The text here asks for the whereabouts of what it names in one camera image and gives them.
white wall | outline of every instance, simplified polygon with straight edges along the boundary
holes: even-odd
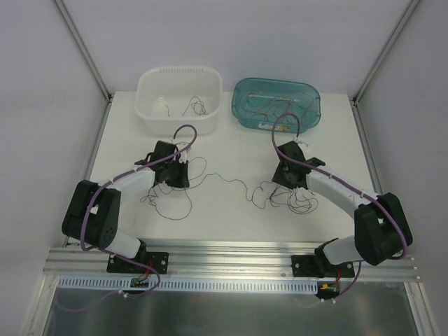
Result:
[[[0,335],[17,335],[104,100],[51,1],[0,4]]]
[[[448,335],[448,1],[425,0],[361,101],[380,178],[399,195]]]
[[[152,67],[207,65],[354,95],[409,0],[66,0],[110,91]]]

white bin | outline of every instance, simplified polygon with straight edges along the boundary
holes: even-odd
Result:
[[[222,100],[223,80],[216,70],[207,66],[160,67],[140,77],[134,110],[155,134],[173,135],[184,124],[208,134],[216,128]]]

white table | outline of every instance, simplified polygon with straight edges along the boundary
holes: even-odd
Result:
[[[116,92],[101,138],[91,180],[110,179],[128,170],[133,162],[144,158],[159,139],[151,134],[133,111],[134,92]],[[225,179],[241,179],[249,190],[270,181],[279,163],[270,132],[242,127],[230,110],[231,92],[225,92],[215,132],[199,136],[188,154],[191,160],[202,156],[207,160],[205,174],[218,172]],[[321,95],[322,119],[305,132],[301,140],[309,144],[306,158],[316,156],[358,186],[371,190],[372,183],[358,137],[349,99],[345,94]],[[183,141],[191,139],[185,131]],[[292,139],[292,134],[279,133],[277,144]],[[203,161],[190,164],[189,177],[201,172]],[[255,194],[255,202],[263,204],[274,184]],[[241,242],[325,242],[335,237],[352,235],[354,224],[348,215],[323,197],[317,196],[317,210],[294,214],[286,206],[257,209],[245,198],[242,184],[225,183],[217,176],[189,190],[193,208],[183,220],[168,220],[157,214],[147,202],[136,196],[122,207],[119,227],[130,235],[145,239],[194,239],[204,241]],[[172,192],[157,200],[160,213],[172,218],[184,216],[189,202],[184,192]]]

